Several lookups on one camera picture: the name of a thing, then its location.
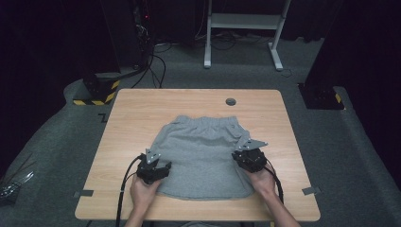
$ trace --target forearm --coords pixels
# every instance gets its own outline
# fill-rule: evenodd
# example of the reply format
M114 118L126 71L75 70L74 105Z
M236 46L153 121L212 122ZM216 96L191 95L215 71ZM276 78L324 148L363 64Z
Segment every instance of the forearm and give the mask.
M144 221L147 209L133 208L125 227L141 227Z
M275 193L265 193L262 195L266 205L269 207L274 221L279 227L299 227L301 226L288 209L281 203Z

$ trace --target wooden table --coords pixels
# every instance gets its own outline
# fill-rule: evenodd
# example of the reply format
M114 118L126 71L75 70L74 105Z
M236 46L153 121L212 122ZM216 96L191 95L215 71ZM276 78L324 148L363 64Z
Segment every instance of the wooden table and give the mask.
M235 106L226 104L227 98ZM269 143L261 148L270 159L284 189L285 206L299 221L320 218L303 159L288 119L281 94L275 90L213 89L123 89L118 92L76 210L81 219L115 219L121 182L130 162L150 148L163 125L177 115L189 117L236 116L252 139ZM124 195L122 218L132 209L129 193ZM147 220L270 220L267 206L257 194L228 201L184 201L156 196Z

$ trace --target white metal stand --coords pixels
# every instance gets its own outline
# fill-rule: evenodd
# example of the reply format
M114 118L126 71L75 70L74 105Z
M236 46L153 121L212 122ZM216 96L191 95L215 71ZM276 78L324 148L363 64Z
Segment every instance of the white metal stand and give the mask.
M252 14L230 14L230 13L212 13L212 0L209 0L206 46L204 51L204 67L212 67L212 49L211 49L211 30L212 27L224 28L246 28L246 29L267 29L276 30L273 43L269 43L269 51L274 61L277 71L283 70L283 64L277 53L277 44L280 40L281 31L286 21L287 12L291 0L286 0L281 15L252 15Z

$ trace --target yellow black tape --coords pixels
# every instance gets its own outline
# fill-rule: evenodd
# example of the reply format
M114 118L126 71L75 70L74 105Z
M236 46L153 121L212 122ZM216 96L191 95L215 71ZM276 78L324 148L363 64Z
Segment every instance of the yellow black tape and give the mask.
M99 99L74 99L74 104L78 106L86 106L86 105L96 105L96 106L102 106L102 105L107 105L109 104L114 96L115 92L117 90L118 85L120 84L120 80L117 80L114 82L111 86L110 91L108 91L106 95L106 98L104 100L99 100Z

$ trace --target gray shorts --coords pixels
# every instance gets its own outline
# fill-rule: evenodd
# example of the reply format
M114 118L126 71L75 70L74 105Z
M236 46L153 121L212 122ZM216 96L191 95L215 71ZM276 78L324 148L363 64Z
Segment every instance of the gray shorts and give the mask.
M191 119L178 116L165 125L150 150L161 154L159 166L171 162L158 192L190 200L245 198L253 187L233 160L238 145L250 138L236 117Z

